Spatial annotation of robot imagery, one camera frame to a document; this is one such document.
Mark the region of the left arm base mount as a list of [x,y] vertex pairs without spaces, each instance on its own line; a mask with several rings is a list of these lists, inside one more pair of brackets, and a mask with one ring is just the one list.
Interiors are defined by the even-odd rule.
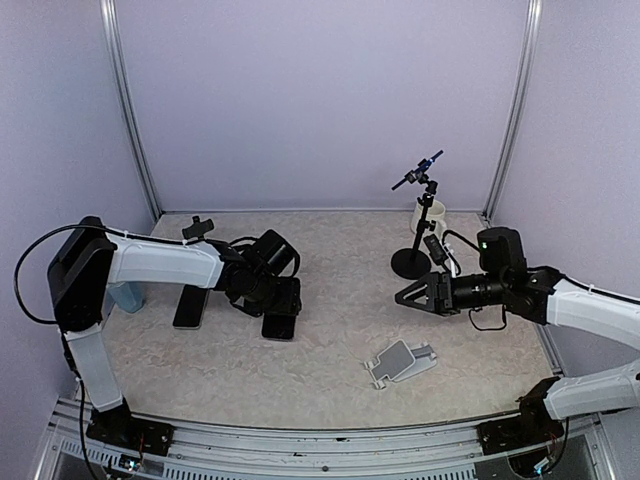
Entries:
[[131,417],[124,422],[92,418],[86,434],[104,444],[166,457],[173,439],[174,427],[168,423]]

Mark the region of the black round-base phone stand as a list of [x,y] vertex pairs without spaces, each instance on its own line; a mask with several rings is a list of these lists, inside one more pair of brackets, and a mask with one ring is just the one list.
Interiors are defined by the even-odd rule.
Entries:
[[213,231],[214,228],[215,224],[212,219],[202,220],[198,215],[194,215],[192,217],[192,223],[184,227],[181,232],[187,244],[195,244],[198,242],[210,243],[211,240],[206,237],[206,234]]

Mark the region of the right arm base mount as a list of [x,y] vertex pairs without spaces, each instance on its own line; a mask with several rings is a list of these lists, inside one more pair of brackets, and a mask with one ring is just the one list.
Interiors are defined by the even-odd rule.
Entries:
[[477,426],[484,455],[517,450],[560,438],[565,433],[557,420],[534,420],[525,415],[487,421]]

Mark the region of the white wedge phone stand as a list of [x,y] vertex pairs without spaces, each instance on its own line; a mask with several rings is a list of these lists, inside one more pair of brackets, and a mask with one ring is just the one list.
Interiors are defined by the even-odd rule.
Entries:
[[438,356],[432,346],[421,343],[410,347],[398,339],[373,360],[366,361],[364,368],[369,373],[376,390],[383,390],[389,383],[399,383],[434,368]]

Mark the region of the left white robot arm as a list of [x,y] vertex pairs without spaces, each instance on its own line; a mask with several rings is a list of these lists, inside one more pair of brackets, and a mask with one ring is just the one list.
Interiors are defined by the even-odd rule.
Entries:
[[263,320],[266,338],[289,340],[302,309],[295,274],[300,255],[279,233],[224,242],[207,238],[210,222],[193,222],[180,240],[146,237],[106,227],[94,216],[70,226],[47,279],[54,319],[70,364],[84,384],[93,420],[121,445],[140,424],[130,413],[107,353],[101,323],[108,286],[163,283],[224,293],[241,312]]

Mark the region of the black phone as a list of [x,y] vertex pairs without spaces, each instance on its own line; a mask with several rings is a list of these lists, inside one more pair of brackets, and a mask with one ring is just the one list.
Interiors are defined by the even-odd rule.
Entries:
[[294,338],[296,316],[265,314],[261,335],[275,341],[291,341]]
[[208,296],[208,289],[185,285],[181,292],[172,326],[180,330],[199,329]]

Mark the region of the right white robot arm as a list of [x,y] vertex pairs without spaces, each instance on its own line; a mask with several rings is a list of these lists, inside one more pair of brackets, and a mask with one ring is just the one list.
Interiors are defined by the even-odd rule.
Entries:
[[[528,266],[515,229],[480,231],[477,251],[480,273],[427,273],[396,293],[396,303],[442,317],[500,306],[505,314],[541,326],[573,328],[639,347],[638,299],[587,286],[550,266]],[[551,423],[638,405],[638,361],[580,377],[550,377],[520,399],[511,433],[531,444]]]

